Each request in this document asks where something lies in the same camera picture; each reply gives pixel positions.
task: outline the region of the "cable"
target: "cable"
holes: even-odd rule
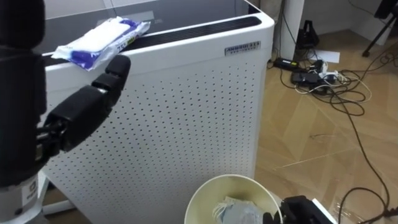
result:
[[[359,6],[354,5],[354,3],[351,2],[351,0],[348,0],[348,3],[349,3],[351,6],[353,6],[354,8],[359,9],[359,10],[361,10],[361,11],[363,11],[363,12],[366,12],[366,13],[368,13],[369,15],[371,15],[372,17],[374,17],[374,13],[371,13],[369,10],[366,10],[366,9],[364,9],[364,8],[361,8],[361,7],[359,7]],[[382,22],[384,25],[387,25],[387,23],[384,22],[382,19],[379,19],[379,21]]]
[[[112,9],[113,9],[113,12],[114,12],[114,16],[116,17],[116,16],[118,16],[118,13],[116,12],[116,8],[114,7],[113,0],[111,0],[111,4],[112,4]]]
[[[296,40],[295,40],[295,38],[294,38],[294,36],[293,36],[293,34],[292,34],[292,31],[290,30],[290,27],[289,27],[289,25],[287,24],[284,11],[282,11],[282,18],[283,18],[283,20],[285,21],[286,28],[287,28],[287,30],[289,31],[290,36],[291,36],[291,38],[292,38],[294,44],[297,45]]]
[[[282,6],[281,6],[281,13],[284,13],[284,8],[285,8],[285,1],[282,1]],[[282,23],[279,26],[279,55],[278,57],[282,57]]]
[[[384,217],[384,215],[385,215],[386,213],[388,213],[388,206],[389,206],[389,204],[390,204],[390,192],[388,191],[388,188],[387,188],[386,183],[383,181],[383,179],[381,178],[381,176],[377,173],[377,171],[375,170],[375,168],[372,166],[371,162],[369,161],[368,155],[366,154],[366,152],[365,152],[365,150],[364,150],[364,148],[363,148],[361,139],[359,138],[358,131],[357,131],[357,129],[356,129],[356,126],[355,126],[355,124],[354,124],[354,121],[353,121],[353,119],[352,119],[352,117],[351,117],[351,115],[350,115],[350,113],[349,113],[347,107],[345,106],[345,104],[343,103],[343,100],[342,100],[340,97],[338,97],[337,95],[336,95],[336,97],[341,101],[341,104],[343,105],[343,108],[344,108],[344,110],[346,111],[346,114],[347,114],[347,116],[348,116],[348,119],[349,119],[349,121],[351,122],[351,125],[353,126],[356,139],[358,140],[359,147],[361,148],[361,152],[362,152],[363,157],[365,158],[366,163],[367,163],[368,166],[371,168],[371,170],[374,172],[374,174],[377,176],[377,178],[380,180],[380,183],[383,185],[384,190],[386,191],[386,197],[387,197],[387,201],[384,202],[384,200],[381,198],[381,196],[378,195],[377,193],[375,193],[375,191],[370,190],[370,189],[367,189],[367,188],[364,188],[364,187],[355,187],[355,188],[349,190],[349,191],[344,195],[344,197],[343,197],[343,199],[341,200],[341,203],[340,203],[340,209],[339,209],[339,212],[338,212],[338,224],[341,223],[341,214],[342,214],[342,211],[343,211],[344,202],[345,202],[346,198],[348,197],[348,195],[349,195],[351,192],[354,192],[355,190],[365,190],[365,191],[371,192],[372,194],[376,195],[376,196],[382,201],[384,210],[383,210],[383,212],[382,212],[380,215],[378,215],[378,216],[376,216],[376,217],[374,217],[374,218],[371,218],[371,219],[369,219],[369,220],[360,222],[360,223],[372,223],[372,222],[375,222],[375,221],[377,221],[377,220],[380,220],[382,217]]]
[[[287,84],[285,84],[283,82],[283,79],[282,79],[283,71],[280,70],[280,81],[283,84],[283,86],[286,86],[287,88],[290,88],[290,89],[294,89],[295,91],[297,91],[300,94],[311,94],[317,100],[320,100],[320,101],[322,101],[324,103],[328,103],[335,110],[347,114],[347,116],[348,116],[348,118],[350,120],[350,123],[353,126],[353,129],[354,129],[354,132],[355,132],[355,135],[356,135],[356,139],[358,141],[359,147],[361,149],[361,152],[363,154],[363,157],[364,157],[367,165],[374,172],[374,174],[376,175],[376,177],[379,179],[380,183],[382,184],[384,190],[386,191],[386,200],[383,200],[383,198],[379,194],[377,194],[375,191],[373,191],[371,189],[367,189],[365,187],[355,187],[355,188],[349,190],[344,195],[344,197],[342,198],[342,201],[341,201],[341,204],[340,204],[340,209],[339,209],[339,214],[338,214],[338,224],[341,223],[341,214],[342,214],[343,206],[344,206],[344,203],[345,203],[346,199],[348,198],[350,193],[352,193],[354,191],[358,191],[358,190],[370,192],[370,193],[376,195],[378,197],[378,199],[383,204],[383,211],[379,215],[377,215],[377,216],[375,216],[373,218],[370,218],[369,220],[365,220],[363,222],[360,222],[360,224],[373,223],[375,221],[378,221],[378,220],[382,219],[383,217],[391,217],[391,216],[394,216],[394,215],[398,215],[398,208],[393,208],[392,210],[388,209],[389,208],[389,204],[390,204],[390,193],[388,191],[387,185],[383,181],[383,179],[380,176],[380,174],[373,167],[373,165],[371,164],[370,160],[368,159],[368,156],[367,156],[367,154],[366,154],[366,152],[364,150],[364,147],[362,145],[361,139],[359,137],[358,130],[356,129],[356,126],[355,126],[354,121],[352,119],[352,116],[362,116],[362,115],[364,115],[365,110],[360,104],[369,101],[371,99],[371,97],[372,97],[371,90],[369,89],[368,86],[366,86],[365,83],[363,83],[363,80],[364,80],[366,74],[368,72],[370,72],[370,71],[375,71],[377,69],[380,69],[383,66],[386,66],[387,64],[390,64],[390,63],[393,64],[395,67],[398,67],[398,61],[397,61],[398,60],[398,56],[397,56],[397,54],[386,53],[388,50],[390,50],[396,44],[398,44],[398,41],[395,42],[394,44],[390,45],[386,50],[384,50],[380,55],[378,55],[369,64],[369,66],[365,70],[357,70],[357,71],[354,71],[354,70],[342,70],[340,72],[337,72],[336,74],[333,74],[333,76],[336,77],[336,81],[339,83],[337,85],[332,85],[329,81],[324,80],[325,81],[324,83],[326,83],[326,84],[322,84],[322,85],[318,84],[318,86],[313,86],[309,90],[303,90],[300,86],[288,86]],[[377,60],[379,60],[381,65],[376,67],[376,68],[371,69],[371,67],[373,66],[373,64],[375,62],[377,62]],[[355,90],[358,87],[358,85],[363,85],[365,87],[365,89],[367,89],[367,91],[369,92],[369,96],[368,97],[365,94]],[[349,99],[349,98],[343,96],[346,93],[355,93],[355,94],[361,96],[361,98],[358,99],[358,100],[352,100],[352,99]],[[352,112],[348,111],[347,106],[346,106],[347,104],[356,105],[360,109],[360,112],[359,113],[352,113]]]

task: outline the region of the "label sticker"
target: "label sticker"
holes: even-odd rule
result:
[[[37,198],[37,177],[22,188],[22,206]]]
[[[247,44],[241,44],[237,46],[232,46],[232,47],[227,47],[225,48],[225,56],[227,55],[234,55],[234,54],[239,54],[243,52],[248,52],[251,50],[257,50],[260,49],[261,46],[261,41],[255,41]]]

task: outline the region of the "robotic arm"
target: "robotic arm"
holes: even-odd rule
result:
[[[116,56],[38,128],[47,110],[45,66],[32,49],[44,38],[44,11],[43,0],[0,0],[0,223],[12,223],[34,206],[24,191],[34,192],[32,183],[52,156],[72,150],[108,117],[131,66]]]

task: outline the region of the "plastic bag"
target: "plastic bag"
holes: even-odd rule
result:
[[[213,210],[217,224],[262,224],[263,212],[253,202],[226,197]]]
[[[116,17],[88,31],[83,37],[57,47],[52,58],[62,58],[87,71],[113,58],[148,31],[150,22]]]

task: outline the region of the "power adapter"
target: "power adapter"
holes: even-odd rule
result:
[[[288,70],[291,72],[305,72],[305,69],[300,68],[300,64],[296,61],[289,60],[286,58],[277,58],[274,62],[274,67]]]
[[[290,77],[290,82],[299,86],[313,86],[319,81],[321,78],[316,73],[293,72]]]
[[[323,61],[317,60],[314,63],[312,63],[312,65],[310,65],[310,68],[308,70],[313,70],[313,71],[316,71],[317,73],[321,73],[322,66],[323,66]]]

